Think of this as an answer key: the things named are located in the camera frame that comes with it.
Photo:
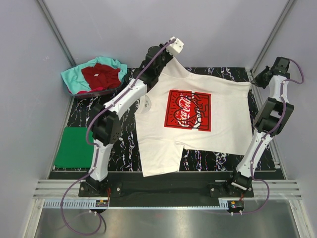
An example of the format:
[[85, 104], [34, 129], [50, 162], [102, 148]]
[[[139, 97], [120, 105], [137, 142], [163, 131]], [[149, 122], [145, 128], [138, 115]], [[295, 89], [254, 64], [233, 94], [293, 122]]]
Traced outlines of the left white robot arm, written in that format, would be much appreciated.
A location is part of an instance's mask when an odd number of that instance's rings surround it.
[[148, 49], [137, 75], [112, 100], [96, 106], [96, 115], [88, 126], [94, 147], [91, 167], [81, 180], [88, 192], [95, 196], [105, 196], [108, 188], [108, 162], [111, 150], [121, 134], [123, 114], [141, 97], [145, 96], [159, 81], [164, 67], [183, 50], [183, 42], [172, 37], [164, 45]]

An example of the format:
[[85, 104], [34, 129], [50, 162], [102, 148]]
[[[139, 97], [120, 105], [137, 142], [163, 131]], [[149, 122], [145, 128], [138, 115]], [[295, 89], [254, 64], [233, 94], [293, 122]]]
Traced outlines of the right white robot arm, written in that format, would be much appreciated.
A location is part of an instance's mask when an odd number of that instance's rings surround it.
[[272, 67], [266, 66], [251, 82], [263, 89], [269, 87], [270, 96], [254, 119], [253, 139], [245, 156], [223, 185], [229, 196], [240, 196], [251, 189], [255, 170], [264, 150], [283, 130], [294, 111], [294, 106], [287, 98], [290, 62], [288, 58], [277, 57]]

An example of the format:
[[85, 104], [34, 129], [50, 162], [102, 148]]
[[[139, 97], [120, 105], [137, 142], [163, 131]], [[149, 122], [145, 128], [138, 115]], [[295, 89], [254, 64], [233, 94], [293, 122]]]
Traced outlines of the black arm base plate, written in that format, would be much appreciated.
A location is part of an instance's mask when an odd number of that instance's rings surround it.
[[80, 197], [110, 197], [111, 207], [212, 207], [219, 198], [253, 197], [251, 186], [245, 191], [229, 184], [230, 172], [176, 172], [143, 177], [141, 172], [109, 172], [98, 189], [83, 180], [74, 186]]

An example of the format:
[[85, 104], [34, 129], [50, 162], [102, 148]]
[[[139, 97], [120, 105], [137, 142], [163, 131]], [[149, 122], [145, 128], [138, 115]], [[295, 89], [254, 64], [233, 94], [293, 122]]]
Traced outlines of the white printed t-shirt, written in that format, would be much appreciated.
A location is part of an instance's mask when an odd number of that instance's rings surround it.
[[244, 155], [252, 141], [250, 87], [191, 73], [172, 59], [135, 113], [143, 176], [178, 171], [185, 149]]

